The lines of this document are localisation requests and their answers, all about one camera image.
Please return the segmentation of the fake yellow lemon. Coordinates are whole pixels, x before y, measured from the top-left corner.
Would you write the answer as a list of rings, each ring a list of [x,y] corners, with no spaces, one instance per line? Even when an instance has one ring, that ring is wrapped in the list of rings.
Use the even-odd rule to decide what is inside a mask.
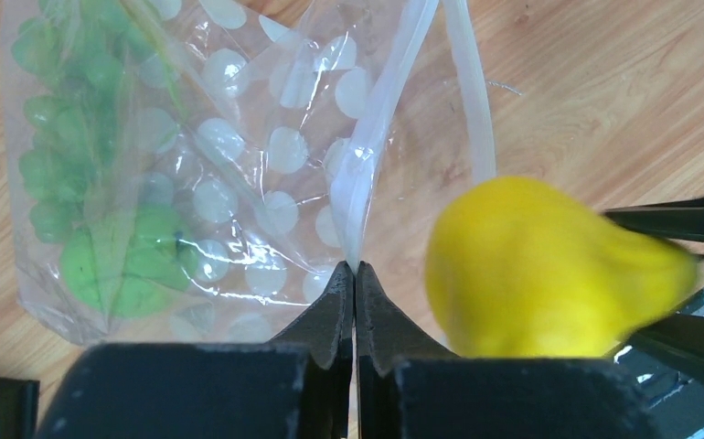
[[[614,224],[549,184],[499,177],[436,217],[424,285],[467,358],[599,358],[694,291],[688,250]]]

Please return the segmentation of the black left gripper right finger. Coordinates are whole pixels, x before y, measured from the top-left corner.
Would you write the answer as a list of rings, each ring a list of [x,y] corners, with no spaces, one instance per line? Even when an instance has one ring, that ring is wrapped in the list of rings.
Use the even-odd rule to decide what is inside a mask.
[[[603,359],[464,359],[355,277],[364,438],[657,438],[632,378]]]

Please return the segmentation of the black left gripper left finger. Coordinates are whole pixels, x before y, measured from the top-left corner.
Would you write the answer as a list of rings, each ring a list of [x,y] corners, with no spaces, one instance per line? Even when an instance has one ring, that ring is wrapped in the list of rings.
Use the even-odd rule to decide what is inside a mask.
[[[40,438],[344,438],[354,275],[263,343],[106,343],[61,382]]]

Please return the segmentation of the clear zip top bag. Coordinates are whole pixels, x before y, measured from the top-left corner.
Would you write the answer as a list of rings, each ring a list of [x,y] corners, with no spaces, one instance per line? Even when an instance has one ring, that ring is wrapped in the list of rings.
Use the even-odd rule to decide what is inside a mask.
[[[3,2],[0,29],[16,300],[70,343],[259,343],[312,305],[340,263],[404,263],[384,282],[422,302],[436,217],[496,173],[465,1],[304,1],[290,26],[241,1],[124,1],[155,53],[136,63],[123,147],[76,229],[169,205],[192,230],[198,267],[166,309],[110,316],[68,290],[67,241],[39,241],[28,219],[18,158],[32,130],[20,105],[41,87],[9,48],[38,2]]]

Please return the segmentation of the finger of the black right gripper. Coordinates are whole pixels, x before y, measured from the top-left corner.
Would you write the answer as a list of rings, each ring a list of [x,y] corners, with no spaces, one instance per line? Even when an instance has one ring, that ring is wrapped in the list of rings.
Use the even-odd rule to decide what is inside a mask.
[[[607,209],[615,224],[663,239],[704,242],[704,197]]]
[[[704,316],[668,316],[635,331],[628,343],[704,386]]]

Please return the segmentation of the green fake grapes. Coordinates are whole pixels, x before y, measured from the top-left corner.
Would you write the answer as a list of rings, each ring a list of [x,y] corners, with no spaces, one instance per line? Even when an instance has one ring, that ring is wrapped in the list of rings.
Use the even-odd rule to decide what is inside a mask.
[[[20,109],[32,130],[18,158],[39,241],[60,244],[82,223],[92,188],[123,147],[136,63],[155,53],[124,1],[40,1],[17,27],[10,54],[40,91]]]

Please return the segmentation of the fake green lime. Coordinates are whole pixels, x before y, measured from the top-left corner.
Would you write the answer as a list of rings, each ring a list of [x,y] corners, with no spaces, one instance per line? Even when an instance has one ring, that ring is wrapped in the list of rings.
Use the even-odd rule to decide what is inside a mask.
[[[74,230],[59,257],[68,290],[113,317],[143,317],[169,307],[198,267],[186,219],[165,204],[118,209]]]

